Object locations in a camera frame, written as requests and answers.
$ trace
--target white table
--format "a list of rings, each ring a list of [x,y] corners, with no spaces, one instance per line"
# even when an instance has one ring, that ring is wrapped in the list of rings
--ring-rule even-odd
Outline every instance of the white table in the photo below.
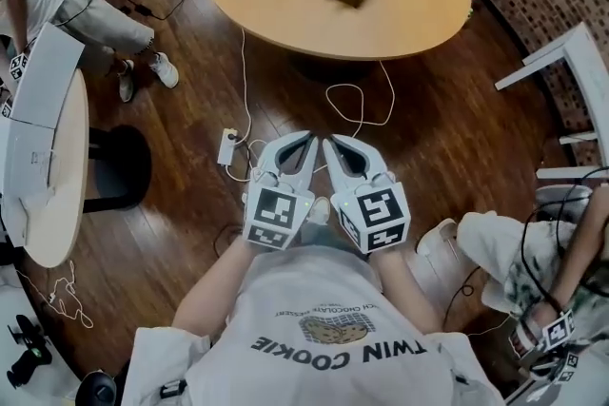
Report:
[[[583,100],[588,107],[594,130],[560,138],[560,143],[576,144],[582,141],[598,141],[603,166],[609,162],[609,73],[602,61],[594,38],[584,23],[578,24],[550,44],[522,60],[524,68],[495,84],[497,90],[526,78],[542,68],[564,59],[580,86]],[[598,166],[556,167],[538,169],[540,179],[578,179]],[[591,178],[609,178],[608,171],[599,171]]]
[[[68,258],[85,204],[88,166],[88,101],[85,80],[74,71],[53,140],[46,205],[30,208],[25,249],[38,264],[55,267]]]
[[[13,245],[44,267],[68,258],[83,213],[134,206],[150,182],[150,152],[137,129],[89,128],[85,80],[75,68],[82,48],[46,24],[9,116],[0,115],[2,221]],[[85,201],[88,159],[107,177],[97,180],[102,198]]]

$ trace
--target shorts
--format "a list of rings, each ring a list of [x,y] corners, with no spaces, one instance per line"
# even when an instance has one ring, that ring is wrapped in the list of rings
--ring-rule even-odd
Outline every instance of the shorts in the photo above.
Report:
[[[124,15],[106,0],[64,0],[53,24],[72,17],[60,28],[85,45],[79,67],[97,76],[108,74],[115,51],[137,55],[154,40],[153,29]]]

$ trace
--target shoe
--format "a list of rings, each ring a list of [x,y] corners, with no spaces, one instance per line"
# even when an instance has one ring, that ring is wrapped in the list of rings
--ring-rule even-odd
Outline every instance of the shoe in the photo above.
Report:
[[[453,219],[442,220],[421,237],[421,240],[417,242],[415,252],[420,256],[429,256],[440,245],[443,245],[444,242],[448,242],[453,247],[451,241],[454,241],[456,238],[457,223]]]
[[[133,62],[131,60],[123,60],[127,67],[125,71],[118,74],[118,94],[121,97],[121,100],[124,103],[128,103],[133,98],[133,94],[135,93],[135,85],[133,84],[133,77],[131,74],[133,73]]]
[[[327,221],[330,220],[330,200],[326,197],[319,197],[313,203],[306,220],[317,225],[327,225]]]
[[[169,58],[163,52],[156,53],[156,61],[150,64],[150,69],[156,73],[167,88],[174,88],[178,85],[178,80],[180,80],[178,69],[169,62]]]

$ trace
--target black chair base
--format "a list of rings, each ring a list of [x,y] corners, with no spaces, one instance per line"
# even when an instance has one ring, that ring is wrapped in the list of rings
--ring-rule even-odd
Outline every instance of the black chair base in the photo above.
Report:
[[[117,126],[105,132],[90,128],[88,157],[95,160],[95,184],[101,198],[85,200],[84,213],[129,209],[144,199],[152,159],[138,129]]]

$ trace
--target white chair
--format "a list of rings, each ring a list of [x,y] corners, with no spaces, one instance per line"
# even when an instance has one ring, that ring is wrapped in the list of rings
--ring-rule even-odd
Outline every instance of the white chair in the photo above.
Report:
[[[602,165],[606,166],[609,162],[609,152],[607,152],[609,151],[609,73],[594,38],[584,23],[578,24],[558,39],[524,58],[522,60],[524,68],[497,82],[495,88],[503,90],[563,58],[580,86],[594,130],[561,137],[560,143],[564,145],[582,141],[598,141]],[[577,179],[594,169],[598,169],[598,167],[538,169],[537,177],[552,180]],[[609,172],[599,171],[591,178],[609,178]]]

